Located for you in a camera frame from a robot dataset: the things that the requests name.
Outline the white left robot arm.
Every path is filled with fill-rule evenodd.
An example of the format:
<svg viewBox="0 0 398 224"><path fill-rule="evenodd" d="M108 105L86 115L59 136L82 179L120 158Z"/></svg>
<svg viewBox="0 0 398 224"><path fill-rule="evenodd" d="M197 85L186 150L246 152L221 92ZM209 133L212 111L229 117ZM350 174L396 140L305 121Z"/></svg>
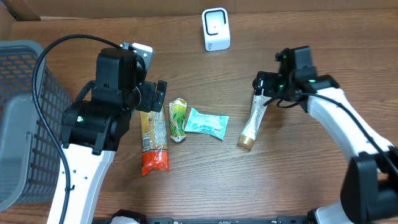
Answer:
<svg viewBox="0 0 398 224"><path fill-rule="evenodd" d="M64 222L91 223L101 185L122 136L129 131L132 113L161 111L167 83L145 80L152 54L152 47L138 43L99 53L96 79L89 85L91 100L82 93L62 114L59 140L68 167L60 166L48 223L58 223L62 216L67 172L71 186Z"/></svg>

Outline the orange noodle packet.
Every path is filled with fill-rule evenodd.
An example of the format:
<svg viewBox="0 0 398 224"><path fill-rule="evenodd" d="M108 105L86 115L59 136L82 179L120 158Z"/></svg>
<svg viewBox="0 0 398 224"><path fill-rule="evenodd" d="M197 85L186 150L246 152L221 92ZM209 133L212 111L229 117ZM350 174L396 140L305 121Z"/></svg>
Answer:
<svg viewBox="0 0 398 224"><path fill-rule="evenodd" d="M142 176L151 170L169 172L169 148L164 109L140 112L142 136Z"/></svg>

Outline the green tea packet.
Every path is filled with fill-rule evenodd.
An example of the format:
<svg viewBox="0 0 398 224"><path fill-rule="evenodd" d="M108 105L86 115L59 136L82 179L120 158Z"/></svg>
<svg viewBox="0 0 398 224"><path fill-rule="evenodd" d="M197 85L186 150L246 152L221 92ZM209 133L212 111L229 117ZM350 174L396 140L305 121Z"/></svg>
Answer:
<svg viewBox="0 0 398 224"><path fill-rule="evenodd" d="M186 111L187 102L184 99L177 98L169 103L170 137L175 142L181 142L186 138L184 131Z"/></svg>

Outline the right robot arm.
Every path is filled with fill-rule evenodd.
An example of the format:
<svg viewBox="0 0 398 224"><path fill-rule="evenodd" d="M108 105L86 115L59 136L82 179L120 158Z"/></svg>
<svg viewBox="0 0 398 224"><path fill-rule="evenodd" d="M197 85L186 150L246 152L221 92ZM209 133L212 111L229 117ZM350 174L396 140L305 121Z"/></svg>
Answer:
<svg viewBox="0 0 398 224"><path fill-rule="evenodd" d="M277 72L259 71L252 86L266 97L301 106L318 120L343 152L348 169L340 199L308 212L304 223L373 223L397 216L397 148L355 111L331 75L319 75L310 47L275 55Z"/></svg>

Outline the teal snack packet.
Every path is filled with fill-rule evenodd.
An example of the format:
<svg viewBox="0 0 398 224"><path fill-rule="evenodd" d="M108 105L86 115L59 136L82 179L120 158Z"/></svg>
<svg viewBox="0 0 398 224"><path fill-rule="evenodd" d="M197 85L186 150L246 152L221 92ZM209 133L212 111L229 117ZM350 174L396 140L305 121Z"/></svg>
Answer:
<svg viewBox="0 0 398 224"><path fill-rule="evenodd" d="M224 140L229 116L203 114L195 108L191 108L185 132L202 133Z"/></svg>

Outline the white conditioner tube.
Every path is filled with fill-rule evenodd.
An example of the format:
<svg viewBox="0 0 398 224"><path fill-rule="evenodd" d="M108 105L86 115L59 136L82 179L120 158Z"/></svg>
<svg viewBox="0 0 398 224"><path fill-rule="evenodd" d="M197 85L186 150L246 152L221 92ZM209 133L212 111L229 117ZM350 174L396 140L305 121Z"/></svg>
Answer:
<svg viewBox="0 0 398 224"><path fill-rule="evenodd" d="M253 95L251 114L238 140L238 145L244 149L252 149L257 138L261 121L267 109L267 106L264 106L264 104L270 99L271 97L268 96Z"/></svg>

